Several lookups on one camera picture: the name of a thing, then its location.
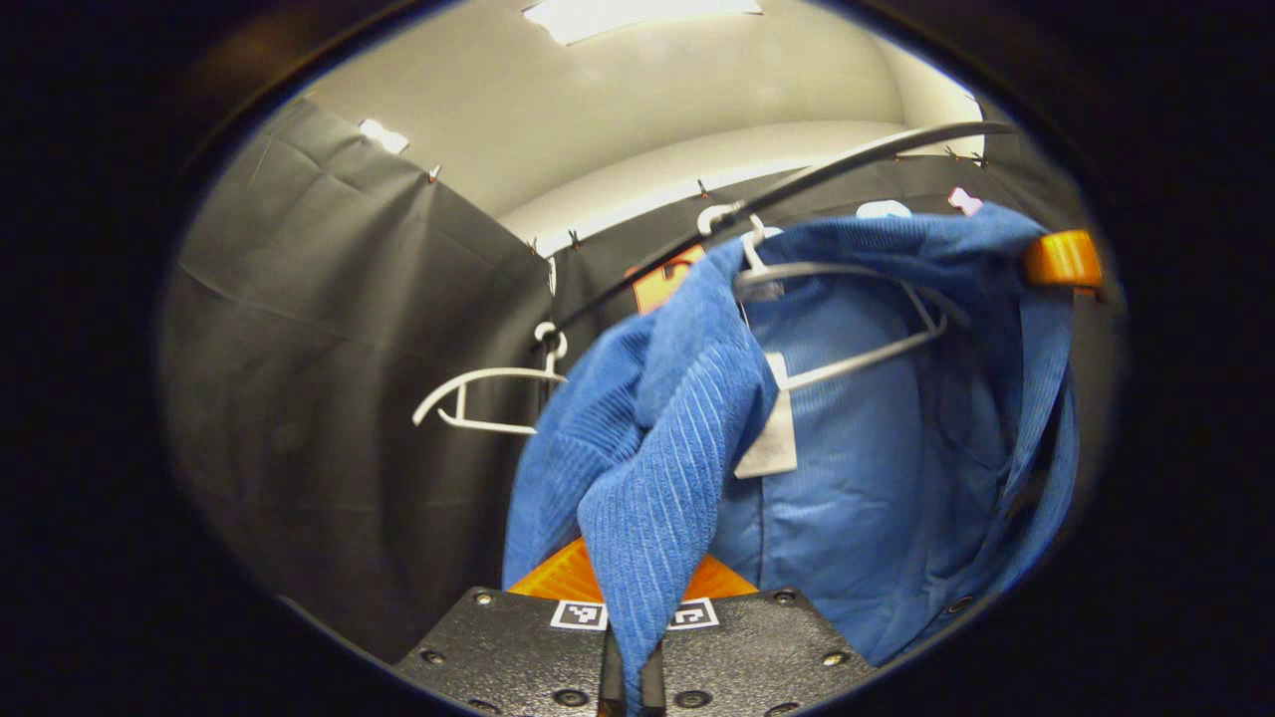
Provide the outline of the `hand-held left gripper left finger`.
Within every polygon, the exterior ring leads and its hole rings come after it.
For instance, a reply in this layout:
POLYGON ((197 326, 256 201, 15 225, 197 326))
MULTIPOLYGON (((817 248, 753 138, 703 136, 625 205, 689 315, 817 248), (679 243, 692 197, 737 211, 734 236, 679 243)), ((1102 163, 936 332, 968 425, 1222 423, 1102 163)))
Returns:
POLYGON ((469 589, 395 665, 495 716, 609 716, 609 610, 578 538, 513 589, 469 589))

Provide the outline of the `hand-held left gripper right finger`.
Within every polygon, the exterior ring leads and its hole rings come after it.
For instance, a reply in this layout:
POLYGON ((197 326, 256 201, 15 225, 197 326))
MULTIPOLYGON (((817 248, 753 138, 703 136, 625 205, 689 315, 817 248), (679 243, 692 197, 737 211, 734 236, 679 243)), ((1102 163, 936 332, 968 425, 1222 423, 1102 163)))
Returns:
POLYGON ((643 714, 783 716, 876 672, 803 592, 755 589, 705 558, 643 669, 643 714))

